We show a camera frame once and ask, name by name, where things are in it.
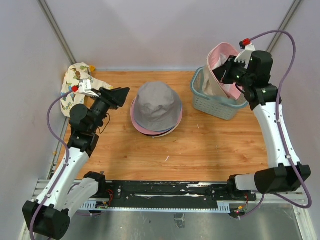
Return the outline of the tan bucket hat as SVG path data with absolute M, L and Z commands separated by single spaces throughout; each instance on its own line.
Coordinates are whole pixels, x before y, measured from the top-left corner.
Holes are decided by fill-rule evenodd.
M 220 82 L 217 80 L 216 76 L 208 65 L 205 65 L 203 68 L 202 91 L 205 95 L 208 96 L 218 96 L 224 98 L 228 97 L 222 86 L 220 85 Z

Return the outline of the dusty pink hat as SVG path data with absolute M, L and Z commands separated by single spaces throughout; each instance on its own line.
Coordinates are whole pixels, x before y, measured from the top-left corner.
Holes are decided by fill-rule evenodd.
M 207 56 L 206 65 L 213 71 L 223 65 L 230 55 L 237 56 L 239 52 L 229 43 L 222 42 L 218 44 Z M 227 98 L 237 100 L 241 92 L 236 88 L 235 84 L 220 83 Z

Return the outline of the pink bucket hat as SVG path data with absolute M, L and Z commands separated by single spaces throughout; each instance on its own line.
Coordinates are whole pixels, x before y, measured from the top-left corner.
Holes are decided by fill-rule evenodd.
M 135 102 L 136 102 L 136 98 L 134 98 L 134 100 L 131 103 L 130 106 L 130 118 L 131 118 L 131 122 L 132 125 L 134 126 L 134 128 L 139 132 L 139 133 L 144 133 L 144 134 L 152 134 L 154 131 L 148 130 L 146 128 L 143 128 L 142 126 L 140 126 L 135 118 L 134 118 L 134 107 L 135 107 Z

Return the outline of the grey hat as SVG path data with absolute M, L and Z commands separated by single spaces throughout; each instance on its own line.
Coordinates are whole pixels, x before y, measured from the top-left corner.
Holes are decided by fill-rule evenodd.
M 140 127 L 152 132 L 163 132 L 177 125 L 183 104 L 169 85 L 153 81 L 139 88 L 132 110 L 133 120 Z

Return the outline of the blue hat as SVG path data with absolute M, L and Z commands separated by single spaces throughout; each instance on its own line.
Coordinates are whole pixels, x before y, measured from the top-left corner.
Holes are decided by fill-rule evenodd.
M 182 121 L 182 118 L 183 118 L 183 105 L 181 104 L 181 108 L 180 108 L 180 115 L 179 115 L 179 118 L 178 118 L 178 120 L 177 120 L 177 123 L 176 123 L 176 125 L 173 127 L 173 128 L 171 128 L 171 129 L 169 129 L 169 130 L 166 130 L 166 131 L 159 131 L 159 132 L 153 132 L 152 134 L 151 134 L 151 136 L 154 136 L 154 137 L 161 137 L 161 136 L 165 136 L 165 135 L 168 135 L 168 134 L 170 134 L 171 132 L 173 132 L 179 125 L 180 125 L 180 123 L 181 123 L 181 121 Z

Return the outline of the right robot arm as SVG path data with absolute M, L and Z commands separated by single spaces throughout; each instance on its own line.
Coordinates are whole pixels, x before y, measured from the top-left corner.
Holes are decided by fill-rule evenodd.
M 311 175 L 291 144 L 284 121 L 279 89 L 270 84 L 272 55 L 266 51 L 253 51 L 246 60 L 230 55 L 226 62 L 213 70 L 218 80 L 235 84 L 242 93 L 260 125 L 267 151 L 268 168 L 254 174 L 232 175 L 226 188 L 232 200 L 240 199 L 245 191 L 261 194 L 295 192 Z

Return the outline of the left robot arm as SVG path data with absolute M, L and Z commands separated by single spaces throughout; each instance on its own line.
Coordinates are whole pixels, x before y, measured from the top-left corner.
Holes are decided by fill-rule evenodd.
M 106 177 L 102 173 L 88 172 L 79 185 L 73 184 L 97 146 L 97 130 L 104 125 L 108 111 L 123 107 L 129 92 L 128 87 L 111 90 L 101 87 L 90 92 L 94 99 L 91 107 L 76 104 L 70 110 L 68 142 L 52 134 L 64 146 L 65 154 L 44 190 L 22 207 L 30 239 L 39 234 L 50 240 L 60 240 L 78 209 L 90 197 L 101 198 L 107 193 Z

